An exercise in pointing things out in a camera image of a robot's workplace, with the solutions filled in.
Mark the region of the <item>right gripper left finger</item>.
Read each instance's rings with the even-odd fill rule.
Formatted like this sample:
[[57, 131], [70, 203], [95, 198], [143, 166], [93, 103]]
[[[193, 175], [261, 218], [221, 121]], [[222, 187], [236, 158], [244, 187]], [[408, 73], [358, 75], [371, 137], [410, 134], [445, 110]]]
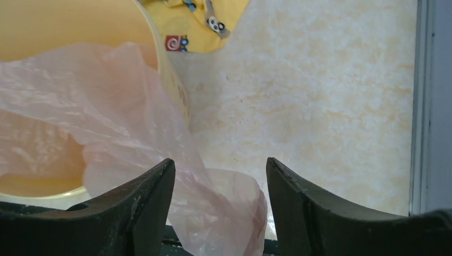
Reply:
[[174, 183], [165, 159], [66, 210], [2, 202], [1, 255], [158, 255]]

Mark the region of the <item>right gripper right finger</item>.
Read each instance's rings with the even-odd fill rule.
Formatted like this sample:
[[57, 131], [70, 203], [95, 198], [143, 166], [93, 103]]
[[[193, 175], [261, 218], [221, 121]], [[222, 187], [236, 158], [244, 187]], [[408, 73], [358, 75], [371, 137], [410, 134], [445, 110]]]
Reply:
[[266, 173], [282, 255], [451, 255], [451, 210], [404, 217], [370, 209], [275, 158]]

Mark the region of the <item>translucent pink plastic bag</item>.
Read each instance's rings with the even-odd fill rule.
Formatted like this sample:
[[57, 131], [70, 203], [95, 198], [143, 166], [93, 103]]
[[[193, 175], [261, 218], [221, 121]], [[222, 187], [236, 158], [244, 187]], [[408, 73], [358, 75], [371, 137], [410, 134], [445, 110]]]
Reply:
[[80, 43], [1, 63], [1, 175], [83, 173], [90, 196], [175, 162], [169, 221], [193, 255], [261, 255], [267, 203], [246, 174], [208, 169], [149, 48]]

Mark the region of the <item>yellow printed wrapper bag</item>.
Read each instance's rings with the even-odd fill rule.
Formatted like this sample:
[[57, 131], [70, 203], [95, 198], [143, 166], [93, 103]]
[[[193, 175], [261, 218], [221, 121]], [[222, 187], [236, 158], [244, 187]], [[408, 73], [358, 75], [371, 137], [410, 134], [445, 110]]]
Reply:
[[210, 53], [229, 40], [248, 0], [139, 1], [149, 12], [168, 52]]

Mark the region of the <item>yellow trash bin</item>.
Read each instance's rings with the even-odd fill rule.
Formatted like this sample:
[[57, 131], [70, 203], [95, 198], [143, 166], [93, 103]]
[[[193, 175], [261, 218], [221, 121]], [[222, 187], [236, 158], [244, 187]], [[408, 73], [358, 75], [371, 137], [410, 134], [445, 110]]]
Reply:
[[[165, 41], [138, 1], [1, 1], [1, 60], [24, 59], [78, 42], [150, 45], [146, 62], [159, 71], [167, 94], [189, 123], [188, 99]], [[67, 209], [89, 198], [81, 179], [1, 178], [3, 202]]]

